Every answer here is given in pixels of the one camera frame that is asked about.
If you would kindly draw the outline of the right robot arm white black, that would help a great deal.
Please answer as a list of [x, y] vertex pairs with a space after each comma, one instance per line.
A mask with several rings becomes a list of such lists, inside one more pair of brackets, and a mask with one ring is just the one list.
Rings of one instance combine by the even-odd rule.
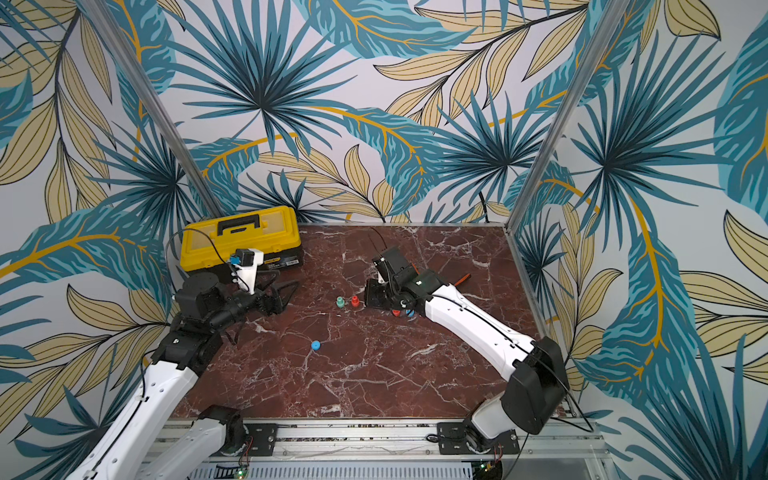
[[496, 320], [436, 272], [414, 267], [396, 247], [379, 254], [373, 264], [378, 277], [366, 282], [366, 307], [429, 319], [482, 355], [506, 381], [502, 393], [465, 418], [461, 433], [447, 438], [485, 453], [506, 433], [540, 433], [570, 392], [557, 342], [536, 340]]

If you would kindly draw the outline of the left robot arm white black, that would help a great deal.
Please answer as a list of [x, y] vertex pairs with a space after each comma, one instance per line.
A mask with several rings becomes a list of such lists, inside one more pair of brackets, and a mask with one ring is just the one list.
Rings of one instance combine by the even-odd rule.
[[237, 290], [210, 272], [188, 277], [176, 292], [180, 307], [140, 385], [99, 443], [71, 473], [72, 479], [185, 479], [217, 452], [240, 455], [248, 444], [241, 414], [211, 407], [168, 450], [145, 457], [179, 402], [223, 345], [223, 335], [251, 312], [282, 313], [299, 283], [279, 283], [279, 272], [241, 272]]

